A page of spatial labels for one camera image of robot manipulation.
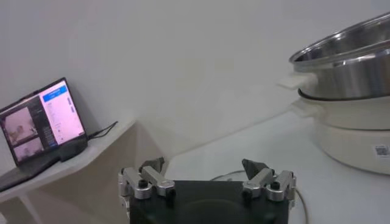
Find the black cable cord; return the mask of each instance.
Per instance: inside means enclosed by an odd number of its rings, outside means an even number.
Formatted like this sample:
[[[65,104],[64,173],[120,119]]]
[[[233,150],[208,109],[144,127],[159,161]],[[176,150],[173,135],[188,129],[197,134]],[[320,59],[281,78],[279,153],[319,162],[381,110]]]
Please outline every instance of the black cable cord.
[[[118,123],[118,121],[112,123],[110,126],[108,126],[107,128],[104,128],[102,130],[99,130],[99,131],[96,131],[90,135],[88,135],[88,140],[92,140],[92,139],[96,139],[96,138],[103,138],[104,136],[106,136],[113,127],[115,127],[115,125]]]

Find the white cable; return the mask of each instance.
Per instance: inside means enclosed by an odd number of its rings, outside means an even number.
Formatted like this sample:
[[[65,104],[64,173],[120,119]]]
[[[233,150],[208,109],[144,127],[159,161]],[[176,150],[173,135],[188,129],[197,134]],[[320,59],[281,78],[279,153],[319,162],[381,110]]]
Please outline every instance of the white cable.
[[[224,177],[224,176],[227,176],[227,175],[230,175],[230,174],[234,174],[234,173],[243,173],[243,172],[245,172],[245,170],[236,170],[236,171],[233,171],[233,172],[230,172],[230,173],[227,173],[227,174],[220,175],[220,176],[218,176],[218,177],[214,177],[214,178],[211,179],[210,181],[217,180],[218,178],[221,178],[221,177]]]
[[[302,204],[303,204],[303,211],[304,211],[304,213],[305,213],[305,224],[309,224],[309,223],[310,223],[310,220],[309,220],[309,211],[307,210],[306,201],[305,201],[305,199],[303,198],[302,193],[300,193],[300,191],[298,190],[297,187],[295,188],[295,191],[297,192],[297,195],[298,195],[298,197],[300,198],[300,201],[301,201]]]

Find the metal bowl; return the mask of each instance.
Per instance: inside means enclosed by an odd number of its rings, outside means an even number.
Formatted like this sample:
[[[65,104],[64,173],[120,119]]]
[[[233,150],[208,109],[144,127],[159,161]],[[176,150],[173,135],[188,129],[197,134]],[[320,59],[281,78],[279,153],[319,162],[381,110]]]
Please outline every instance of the metal bowl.
[[[317,81],[300,89],[316,100],[390,96],[390,13],[334,33],[295,53],[296,72]]]

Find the white wall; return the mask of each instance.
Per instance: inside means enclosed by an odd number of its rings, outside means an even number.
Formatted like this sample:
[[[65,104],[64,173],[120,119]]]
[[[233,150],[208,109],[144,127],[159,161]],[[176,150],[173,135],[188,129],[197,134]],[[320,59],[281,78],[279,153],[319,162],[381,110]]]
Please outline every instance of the white wall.
[[[66,76],[90,131],[131,111],[166,155],[282,110],[288,57],[386,0],[0,2],[0,106]]]

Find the laptop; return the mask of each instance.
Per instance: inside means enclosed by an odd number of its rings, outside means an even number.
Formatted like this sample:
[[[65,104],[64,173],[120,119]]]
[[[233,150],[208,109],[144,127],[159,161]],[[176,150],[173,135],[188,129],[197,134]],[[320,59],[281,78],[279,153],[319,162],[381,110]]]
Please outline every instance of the laptop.
[[[67,145],[87,146],[87,134],[65,78],[1,109],[0,126],[16,164],[0,177],[0,192],[58,162]]]

